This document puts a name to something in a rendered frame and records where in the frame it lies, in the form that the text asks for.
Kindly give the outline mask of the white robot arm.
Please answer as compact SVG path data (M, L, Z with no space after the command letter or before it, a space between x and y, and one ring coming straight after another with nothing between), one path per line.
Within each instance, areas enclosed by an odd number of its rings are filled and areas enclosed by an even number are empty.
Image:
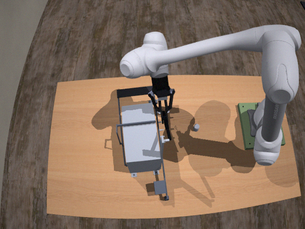
M270 166L279 157L281 130L287 103L299 86L295 51L301 46L299 31L287 25L264 25L169 49L160 32L147 33L142 47L127 53L120 62L121 73L129 79L150 74L162 78L169 74L168 64L227 50L262 52L262 84L265 99L257 109L248 109L250 135L255 136L254 158Z

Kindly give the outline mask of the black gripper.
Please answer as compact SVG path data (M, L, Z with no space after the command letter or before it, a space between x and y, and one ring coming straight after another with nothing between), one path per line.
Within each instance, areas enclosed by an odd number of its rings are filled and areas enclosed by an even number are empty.
M165 113L166 113L167 121L168 121L168 113L170 112L170 109L172 109L173 95L175 93L175 90L171 89L169 87L168 76L162 77L162 78L152 78L152 91L148 92L148 96L151 98L151 101L153 103L153 106L154 106L155 110L158 111L159 114L161 114L162 124L164 124L163 123L163 112L162 112L161 101L158 101L159 107L157 107L156 102L155 102L154 97L153 97L153 93L157 96L156 90L158 88L166 88L167 91L170 90L170 92L171 92L171 96L170 96L170 100L169 100L169 106L167 105L167 100L164 100Z

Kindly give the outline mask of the grey cylinder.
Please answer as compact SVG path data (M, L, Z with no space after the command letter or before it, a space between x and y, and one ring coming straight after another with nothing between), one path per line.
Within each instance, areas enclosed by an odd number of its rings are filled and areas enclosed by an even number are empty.
M194 130L195 132L197 132L197 131L199 130L199 127L200 127L200 126L199 126L198 124L195 124L193 130Z

